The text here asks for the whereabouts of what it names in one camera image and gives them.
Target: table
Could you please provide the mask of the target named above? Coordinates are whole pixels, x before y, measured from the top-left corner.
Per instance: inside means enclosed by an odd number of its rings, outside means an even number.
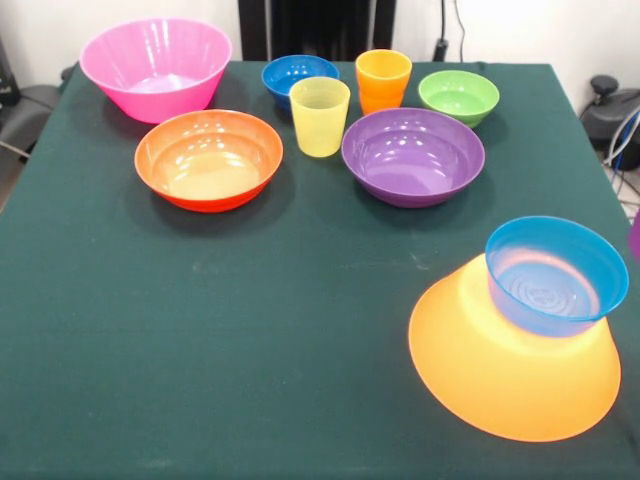
[[[231,63],[214,107],[277,128],[273,183],[233,212],[154,196],[133,152],[150,126],[76,71],[0,219],[0,473],[22,479],[639,478],[640,287],[629,224],[545,65],[465,64],[501,91],[484,172],[438,207],[366,194],[339,155],[302,155],[291,121]],[[348,123],[360,116],[352,64]],[[416,64],[417,85],[446,64]],[[605,235],[631,268],[610,317],[623,383],[595,428],[553,444],[478,431],[426,390],[409,314],[521,215]]]

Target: bowl rim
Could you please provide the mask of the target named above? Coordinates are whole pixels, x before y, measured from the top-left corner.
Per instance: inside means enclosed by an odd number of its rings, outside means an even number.
[[[159,190],[155,185],[151,184],[147,178],[142,175],[140,173],[140,167],[139,167],[139,157],[140,157],[140,150],[142,148],[142,144],[145,142],[145,140],[156,130],[159,130],[160,128],[166,127],[168,124],[173,123],[174,121],[178,121],[181,120],[185,117],[189,117],[189,116],[196,116],[196,115],[202,115],[202,114],[207,114],[209,112],[216,112],[216,113],[226,113],[226,114],[231,114],[233,116],[236,117],[242,117],[245,119],[249,119],[251,121],[257,121],[257,123],[261,123],[265,126],[268,127],[268,130],[270,133],[273,133],[275,135],[275,138],[278,140],[278,150],[276,152],[276,157],[277,160],[275,162],[275,164],[273,165],[272,169],[269,171],[269,173],[267,175],[265,175],[265,177],[263,179],[260,180],[260,182],[256,185],[254,185],[253,187],[247,189],[247,190],[243,190],[242,192],[238,192],[234,195],[230,195],[228,197],[222,197],[222,198],[200,198],[200,199],[193,199],[193,198],[185,198],[185,197],[178,197],[176,195],[171,195],[167,192],[163,192],[161,190]],[[273,178],[273,176],[275,175],[275,173],[278,171],[278,168],[280,168],[280,165],[282,165],[282,159],[284,156],[284,146],[282,144],[282,138],[280,137],[280,134],[278,133],[278,131],[273,128],[271,125],[269,125],[267,122],[265,122],[264,120],[262,120],[261,118],[256,117],[255,115],[251,115],[250,113],[245,113],[245,112],[239,112],[237,110],[228,110],[228,109],[223,109],[223,108],[210,108],[207,110],[196,110],[193,112],[187,112],[187,113],[183,113],[181,115],[177,115],[175,117],[170,118],[169,120],[166,120],[158,125],[156,125],[155,127],[153,127],[151,130],[149,130],[144,137],[142,137],[142,139],[140,139],[140,141],[138,142],[138,145],[136,146],[136,150],[133,154],[133,166],[136,170],[136,174],[138,175],[138,178],[140,180],[142,180],[142,182],[149,187],[152,191],[154,191],[155,193],[157,193],[158,195],[162,195],[164,197],[168,197],[168,198],[175,198],[178,200],[187,200],[190,202],[196,202],[196,203],[204,203],[204,202],[212,202],[212,201],[218,201],[218,200],[227,200],[230,198],[235,198],[237,196],[243,195],[247,192],[250,192],[252,190],[254,190],[255,188],[258,188],[262,185],[265,185],[266,183],[268,183],[271,178]]]
[[[543,312],[541,310],[538,310],[534,307],[532,307],[531,305],[523,302],[522,300],[520,300],[519,298],[516,298],[515,296],[513,296],[511,294],[511,292],[509,292],[508,290],[506,290],[503,286],[502,283],[500,281],[498,281],[498,279],[496,278],[493,269],[490,266],[490,262],[489,262],[489,247],[492,243],[492,240],[495,239],[496,235],[499,235],[501,233],[501,231],[504,228],[507,228],[515,223],[521,223],[521,222],[529,222],[531,220],[544,220],[544,221],[551,221],[554,223],[563,223],[567,226],[571,226],[574,228],[577,228],[578,230],[581,230],[583,233],[589,235],[592,238],[595,238],[598,242],[602,243],[605,247],[607,247],[611,253],[613,253],[614,258],[616,258],[617,262],[618,262],[618,267],[622,267],[620,269],[624,280],[623,280],[623,287],[620,290],[620,292],[618,293],[615,301],[611,304],[610,307],[605,308],[605,309],[601,309],[601,311],[599,311],[597,314],[594,315],[582,315],[579,317],[568,317],[566,315],[558,315],[555,313],[546,313]],[[602,235],[600,235],[598,232],[596,232],[595,230],[590,229],[589,227],[586,227],[578,222],[574,222],[573,220],[568,220],[566,218],[561,218],[561,217],[554,217],[552,215],[526,215],[523,217],[517,217],[517,218],[513,218],[511,220],[509,220],[508,222],[505,222],[503,224],[501,224],[499,227],[497,227],[492,233],[491,235],[489,235],[489,238],[487,239],[487,243],[485,244],[485,262],[487,264],[487,270],[489,271],[489,275],[491,276],[491,280],[498,286],[498,288],[500,289],[501,292],[503,292],[504,294],[507,295],[507,297],[509,297],[509,299],[511,299],[512,301],[516,302],[519,306],[533,312],[536,315],[540,315],[543,316],[545,318],[548,319],[553,319],[555,321],[557,321],[559,324],[560,323],[593,323],[596,322],[598,320],[600,320],[602,317],[608,315],[610,312],[612,312],[613,310],[615,310],[616,308],[618,308],[618,306],[620,306],[620,304],[622,303],[622,301],[625,299],[625,297],[627,296],[627,293],[629,291],[629,270],[627,269],[627,265],[624,263],[624,259],[622,258],[622,255],[620,255],[620,252],[618,252],[618,250],[606,239],[604,238]]]
[[[464,130],[467,130],[469,133],[472,134],[472,138],[473,141],[480,147],[480,150],[482,152],[482,159],[479,163],[478,169],[477,171],[473,172],[472,175],[470,175],[467,180],[462,183],[461,185],[458,185],[456,188],[451,189],[451,190],[447,190],[445,192],[438,192],[438,193],[429,193],[429,194],[417,194],[417,193],[405,193],[405,192],[398,192],[395,190],[389,190],[387,188],[382,188],[379,187],[377,185],[372,184],[369,180],[366,179],[366,177],[360,175],[360,173],[356,172],[352,166],[349,164],[349,162],[347,161],[346,157],[345,157],[345,152],[344,152],[344,145],[345,145],[345,140],[349,137],[349,134],[351,132],[351,130],[353,128],[356,127],[356,125],[358,125],[360,122],[364,122],[367,119],[369,119],[370,117],[375,117],[375,116],[382,116],[382,115],[391,115],[393,113],[398,113],[398,111],[401,111],[401,113],[420,113],[422,115],[434,115],[438,118],[440,118],[441,120],[445,121],[445,122],[452,122],[453,124],[457,125],[458,127],[463,128]],[[349,128],[347,129],[347,131],[345,132],[344,136],[342,137],[342,145],[340,146],[340,153],[342,154],[342,161],[344,162],[344,164],[347,166],[347,169],[351,172],[351,174],[356,177],[356,179],[360,182],[363,182],[364,184],[371,186],[373,188],[375,188],[376,190],[380,191],[380,192],[384,192],[386,194],[389,195],[398,195],[404,198],[432,198],[432,197],[438,197],[441,195],[453,195],[463,189],[465,189],[466,187],[468,187],[476,178],[478,178],[478,175],[480,175],[480,173],[482,172],[482,170],[484,169],[484,164],[485,164],[485,159],[486,159],[486,152],[484,149],[484,145],[482,144],[482,141],[480,140],[480,138],[478,137],[478,135],[476,135],[476,133],[469,127],[467,127],[464,123],[460,122],[459,120],[456,120],[455,118],[452,118],[448,115],[445,115],[444,113],[440,113],[440,112],[435,112],[433,110],[425,110],[424,108],[415,108],[415,107],[398,107],[398,108],[388,108],[385,110],[378,110],[377,112],[373,112],[370,113],[369,115],[365,115],[363,117],[360,117],[358,120],[356,120],[355,122],[353,122]]]
[[[274,58],[273,60],[271,60],[269,63],[267,63],[263,68],[262,71],[260,72],[260,79],[262,80],[262,84],[266,87],[267,90],[269,90],[271,93],[276,94],[276,95],[282,95],[284,97],[288,97],[289,96],[289,92],[287,91],[286,93],[283,92],[282,90],[277,90],[273,87],[271,87],[266,79],[265,79],[265,74],[267,72],[267,70],[269,69],[269,67],[272,67],[274,64],[276,63],[280,63],[280,61],[284,61],[284,60],[290,60],[292,58],[311,58],[313,60],[320,60],[320,63],[323,63],[325,66],[329,66],[331,69],[333,69],[333,74],[335,74],[334,76],[331,75],[311,75],[311,77],[329,77],[329,78],[335,78],[336,80],[340,80],[340,70],[338,70],[338,67],[336,67],[332,62],[330,62],[329,60],[327,60],[326,58],[322,58],[322,57],[318,57],[317,55],[304,55],[304,54],[295,54],[295,55],[284,55],[282,57],[278,57],[278,58]]]
[[[443,110],[439,107],[436,107],[432,103],[430,103],[427,100],[427,97],[422,94],[423,84],[425,84],[425,82],[427,82],[428,80],[433,80],[434,77],[438,77],[443,74],[452,74],[452,73],[455,75],[463,76],[463,77],[474,78],[476,80],[480,80],[483,83],[489,84],[491,87],[493,87],[493,90],[496,93],[495,102],[493,102],[489,107],[483,108],[478,111],[474,111],[472,113],[458,113],[458,112],[453,112],[451,110]],[[437,112],[445,113],[447,115],[455,115],[456,117],[459,117],[459,118],[471,118],[478,115],[486,115],[487,113],[491,112],[494,108],[496,108],[496,105],[498,105],[498,103],[500,103],[500,89],[496,86],[495,83],[493,83],[491,80],[489,80],[487,77],[483,75],[479,75],[474,72],[467,72],[466,70],[439,70],[437,72],[433,72],[433,73],[430,73],[429,75],[424,76],[422,80],[420,80],[420,83],[418,84],[418,96],[420,97],[420,100],[422,100],[422,102],[428,108],[435,110]]]
[[[149,22],[154,22],[154,21],[166,21],[166,22],[173,22],[173,21],[179,21],[179,22],[188,22],[191,24],[197,24],[197,25],[201,25],[203,27],[207,27],[211,30],[214,30],[215,32],[221,34],[222,38],[224,39],[225,45],[227,47],[227,55],[225,60],[221,63],[220,67],[218,67],[213,73],[207,75],[205,78],[198,80],[197,82],[189,85],[188,87],[183,87],[183,88],[173,88],[173,89],[166,89],[166,90],[159,90],[156,92],[132,92],[131,90],[128,90],[126,88],[122,88],[122,87],[118,87],[118,86],[112,86],[109,85],[101,80],[96,79],[92,74],[90,74],[87,71],[86,65],[85,65],[85,56],[87,53],[87,50],[89,49],[89,47],[91,45],[93,45],[100,37],[102,37],[103,35],[110,33],[111,31],[114,30],[118,30],[120,28],[129,26],[129,25],[134,25],[137,23],[149,23]],[[165,94],[165,93],[170,93],[170,92],[180,92],[180,91],[184,91],[184,90],[189,90],[191,88],[195,88],[197,86],[202,85],[203,83],[206,83],[208,81],[210,81],[212,78],[216,77],[217,75],[219,75],[221,72],[224,71],[224,69],[227,67],[227,65],[229,64],[229,61],[231,60],[231,56],[233,54],[233,44],[231,43],[231,39],[229,38],[229,35],[226,34],[226,32],[224,30],[222,30],[221,28],[218,28],[214,25],[211,25],[209,23],[206,22],[202,22],[200,20],[194,20],[192,18],[185,18],[185,17],[145,17],[145,18],[138,18],[138,19],[134,19],[134,20],[127,20],[125,22],[120,22],[117,23],[115,25],[112,25],[108,28],[105,28],[104,30],[100,31],[98,34],[94,35],[93,37],[91,37],[91,39],[89,41],[87,41],[87,43],[84,44],[84,46],[82,47],[82,50],[80,51],[80,59],[78,61],[78,63],[80,64],[80,69],[82,70],[82,73],[85,74],[85,76],[91,80],[93,83],[95,83],[96,85],[98,85],[101,88],[106,88],[107,90],[110,91],[114,91],[114,92],[119,92],[119,93],[128,93],[128,94],[132,94],[132,95],[157,95],[157,94]]]
[[[394,75],[392,77],[387,77],[387,76],[381,76],[381,75],[374,75],[372,73],[369,73],[365,70],[363,70],[362,68],[358,68],[358,65],[360,64],[360,61],[362,59],[362,57],[366,57],[368,55],[373,55],[376,53],[380,53],[380,52],[390,52],[393,53],[395,55],[399,55],[400,57],[404,58],[407,62],[409,62],[409,68],[407,69],[407,71],[404,71],[402,73],[399,73],[398,75]],[[354,62],[354,67],[356,69],[356,73],[360,72],[360,74],[364,75],[365,77],[368,78],[374,78],[376,80],[397,80],[399,78],[402,78],[406,75],[411,75],[411,71],[413,70],[413,62],[411,61],[411,59],[405,55],[404,53],[402,53],[399,50],[394,50],[393,48],[373,48],[371,50],[367,50],[365,52],[362,52],[360,55],[358,55],[356,57],[356,60]]]

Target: white wall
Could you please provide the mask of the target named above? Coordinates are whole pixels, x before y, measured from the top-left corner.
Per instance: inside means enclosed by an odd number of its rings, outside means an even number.
[[[18,85],[60,83],[83,45],[123,21],[181,16],[211,23],[242,58],[237,0],[0,0],[0,36]]]
[[[461,32],[453,0],[446,3],[447,60],[457,61]],[[465,61],[550,63],[576,111],[591,98],[595,74],[640,87],[638,0],[458,0],[458,6]],[[439,0],[398,0],[393,48],[430,60],[439,36]]]

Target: yellow cup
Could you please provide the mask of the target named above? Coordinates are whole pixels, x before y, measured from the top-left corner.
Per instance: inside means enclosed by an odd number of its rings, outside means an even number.
[[[328,157],[340,149],[351,92],[340,80],[310,77],[289,90],[298,147],[310,157]]]
[[[362,113],[399,107],[411,67],[409,57],[395,50],[369,50],[356,58]]]

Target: blue bowl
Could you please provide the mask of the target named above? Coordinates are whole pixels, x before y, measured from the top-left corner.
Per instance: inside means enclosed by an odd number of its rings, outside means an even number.
[[[486,245],[489,292],[511,322],[538,335],[568,337],[611,312],[629,289],[616,249],[582,225],[521,217]]]
[[[289,90],[299,80],[309,77],[340,78],[334,64],[313,55],[289,55],[276,58],[262,69],[262,83],[271,92],[276,105],[291,111]]]

